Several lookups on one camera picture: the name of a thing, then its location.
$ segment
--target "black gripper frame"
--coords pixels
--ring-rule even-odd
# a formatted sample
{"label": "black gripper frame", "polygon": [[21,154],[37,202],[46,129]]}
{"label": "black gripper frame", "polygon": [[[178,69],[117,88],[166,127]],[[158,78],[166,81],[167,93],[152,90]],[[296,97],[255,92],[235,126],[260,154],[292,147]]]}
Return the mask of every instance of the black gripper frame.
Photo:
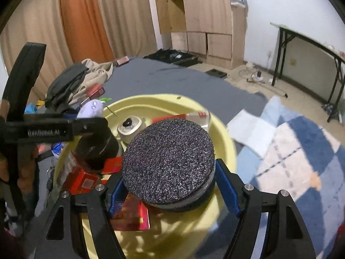
{"label": "black gripper frame", "polygon": [[[75,196],[62,193],[49,215],[35,259],[89,258],[78,217],[80,212],[88,213],[98,258],[125,259],[107,218],[112,195],[123,186],[121,178],[122,172],[113,174],[102,191],[93,189]],[[252,185],[245,186],[221,159],[216,160],[216,182],[228,210],[239,218],[235,235],[229,236],[224,259],[251,258],[264,212],[268,212],[268,224],[261,258],[316,258],[301,214],[287,191],[270,194],[260,192]]]}

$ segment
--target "wooden cabinet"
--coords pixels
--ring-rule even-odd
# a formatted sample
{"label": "wooden cabinet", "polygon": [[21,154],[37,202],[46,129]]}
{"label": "wooden cabinet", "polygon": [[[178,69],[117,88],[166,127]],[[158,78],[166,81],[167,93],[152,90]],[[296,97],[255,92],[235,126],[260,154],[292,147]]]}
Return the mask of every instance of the wooden cabinet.
{"label": "wooden cabinet", "polygon": [[232,34],[230,0],[183,0],[187,31]]}
{"label": "wooden cabinet", "polygon": [[247,9],[230,0],[156,0],[160,33],[174,49],[228,69],[243,64]]}
{"label": "wooden cabinet", "polygon": [[208,54],[214,57],[231,59],[232,36],[220,34],[207,34]]}
{"label": "wooden cabinet", "polygon": [[206,55],[206,34],[187,32],[188,50]]}
{"label": "wooden cabinet", "polygon": [[172,32],[171,42],[174,50],[188,51],[187,32]]}

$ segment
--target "beige curtain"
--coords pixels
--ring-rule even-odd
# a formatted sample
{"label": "beige curtain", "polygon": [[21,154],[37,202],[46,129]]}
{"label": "beige curtain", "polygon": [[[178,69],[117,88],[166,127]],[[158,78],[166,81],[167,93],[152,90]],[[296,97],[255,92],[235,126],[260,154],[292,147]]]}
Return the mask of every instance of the beige curtain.
{"label": "beige curtain", "polygon": [[142,57],[157,50],[149,0],[98,0],[115,58]]}
{"label": "beige curtain", "polygon": [[23,0],[0,35],[3,59],[10,73],[26,42],[47,44],[44,64],[29,102],[44,99],[54,79],[72,64],[60,17],[59,0]]}

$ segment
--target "wooden drawer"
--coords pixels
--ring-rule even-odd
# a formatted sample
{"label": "wooden drawer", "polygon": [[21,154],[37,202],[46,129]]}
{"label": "wooden drawer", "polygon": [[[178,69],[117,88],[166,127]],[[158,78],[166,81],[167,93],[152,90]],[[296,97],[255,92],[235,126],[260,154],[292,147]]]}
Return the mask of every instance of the wooden drawer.
{"label": "wooden drawer", "polygon": [[231,59],[232,36],[220,34],[207,34],[208,54],[214,57]]}
{"label": "wooden drawer", "polygon": [[171,42],[174,50],[188,51],[187,32],[172,32]]}
{"label": "wooden drawer", "polygon": [[187,32],[188,50],[206,55],[206,33]]}

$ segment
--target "yellow bowl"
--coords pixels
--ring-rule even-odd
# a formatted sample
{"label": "yellow bowl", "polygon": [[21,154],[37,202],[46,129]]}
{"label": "yellow bowl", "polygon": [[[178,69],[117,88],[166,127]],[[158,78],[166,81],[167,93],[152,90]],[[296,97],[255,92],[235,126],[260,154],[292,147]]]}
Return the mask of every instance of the yellow bowl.
{"label": "yellow bowl", "polygon": [[[187,97],[169,94],[129,97],[113,103],[109,106],[109,109],[117,116],[107,108],[104,109],[104,116],[117,138],[117,126],[132,115],[144,119],[146,125],[150,125],[152,118],[205,110],[203,106]],[[229,170],[235,172],[236,152],[234,143],[225,125],[213,114],[211,114],[209,134],[214,144],[216,158],[222,158]],[[56,166],[54,177],[63,168],[68,153],[76,147],[78,140],[69,143],[64,148]],[[150,211],[151,227],[149,231],[115,231],[115,234],[128,259],[188,258],[205,239],[209,228],[217,220],[223,206],[223,199],[216,186],[211,199],[193,211],[186,213],[154,213]],[[94,248],[87,214],[82,215],[82,223],[89,257],[90,259],[96,259],[98,257]]]}

